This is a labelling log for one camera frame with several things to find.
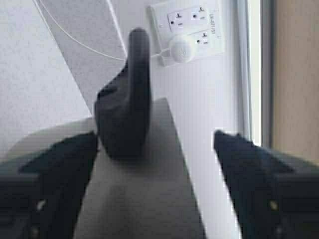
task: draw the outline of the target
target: beige wall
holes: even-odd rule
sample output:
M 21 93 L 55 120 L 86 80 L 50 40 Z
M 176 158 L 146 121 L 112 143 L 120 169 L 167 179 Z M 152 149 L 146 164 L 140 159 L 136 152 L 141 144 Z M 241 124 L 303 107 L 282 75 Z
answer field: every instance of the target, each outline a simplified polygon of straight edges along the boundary
M 277 0 L 274 148 L 319 164 L 319 0 Z

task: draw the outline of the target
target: table surface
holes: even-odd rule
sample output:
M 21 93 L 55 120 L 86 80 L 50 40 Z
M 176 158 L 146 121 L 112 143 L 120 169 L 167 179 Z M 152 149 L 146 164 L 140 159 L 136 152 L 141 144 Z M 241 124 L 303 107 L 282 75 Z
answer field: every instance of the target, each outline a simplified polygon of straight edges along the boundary
M 100 151 L 74 238 L 206 238 L 165 99 L 154 103 L 142 157 L 114 160 Z

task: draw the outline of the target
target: electrical outlet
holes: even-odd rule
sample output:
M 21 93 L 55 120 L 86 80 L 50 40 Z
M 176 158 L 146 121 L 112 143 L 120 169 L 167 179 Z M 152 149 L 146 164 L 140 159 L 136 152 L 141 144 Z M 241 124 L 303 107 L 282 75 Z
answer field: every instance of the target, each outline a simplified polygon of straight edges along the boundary
M 211 48 L 211 37 L 208 31 L 201 31 L 191 35 L 197 45 L 198 51 L 206 51 Z
M 200 5 L 169 13 L 167 18 L 172 33 L 190 31 L 209 24 L 208 10 Z
M 164 66 L 174 65 L 170 43 L 190 36 L 196 45 L 192 60 L 224 52 L 221 0 L 168 0 L 149 7 Z

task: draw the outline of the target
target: white plug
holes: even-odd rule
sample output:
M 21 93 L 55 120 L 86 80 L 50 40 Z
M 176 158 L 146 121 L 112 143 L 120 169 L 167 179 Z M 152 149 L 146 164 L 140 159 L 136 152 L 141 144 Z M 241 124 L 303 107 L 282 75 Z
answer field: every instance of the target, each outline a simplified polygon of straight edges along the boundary
M 179 35 L 169 43 L 170 56 L 178 63 L 191 61 L 197 52 L 197 46 L 193 37 Z

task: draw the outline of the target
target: power cord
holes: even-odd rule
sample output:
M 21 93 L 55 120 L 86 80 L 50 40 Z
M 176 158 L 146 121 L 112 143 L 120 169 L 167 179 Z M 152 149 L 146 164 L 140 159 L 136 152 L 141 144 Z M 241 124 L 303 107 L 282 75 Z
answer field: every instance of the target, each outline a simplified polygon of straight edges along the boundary
M 114 57 L 114 56 L 110 56 L 110 55 L 107 55 L 107 54 L 104 54 L 100 51 L 97 51 L 87 45 L 85 45 L 84 43 L 80 42 L 79 40 L 77 40 L 76 38 L 74 38 L 70 33 L 68 33 L 58 22 L 57 20 L 53 17 L 53 15 L 50 13 L 49 9 L 45 6 L 45 4 L 42 2 L 42 0 L 38 0 L 39 3 L 42 5 L 42 7 L 44 8 L 44 10 L 48 13 L 48 15 L 50 16 L 50 18 L 52 19 L 52 21 L 55 23 L 55 25 L 57 25 L 57 27 L 60 28 L 60 30 L 66 35 L 68 36 L 71 40 L 75 41 L 76 43 L 78 43 L 79 45 L 81 45 L 82 47 L 96 53 L 96 54 L 99 54 L 101 56 L 104 56 L 106 58 L 110 58 L 110 59 L 113 59 L 113 60 L 117 60 L 117 61 L 126 61 L 126 59 L 122 59 L 122 58 L 118 58 L 118 57 Z M 158 56 L 161 56 L 161 53 L 159 54 L 155 54 L 155 55 L 152 55 L 151 58 L 154 58 L 154 57 L 158 57 Z

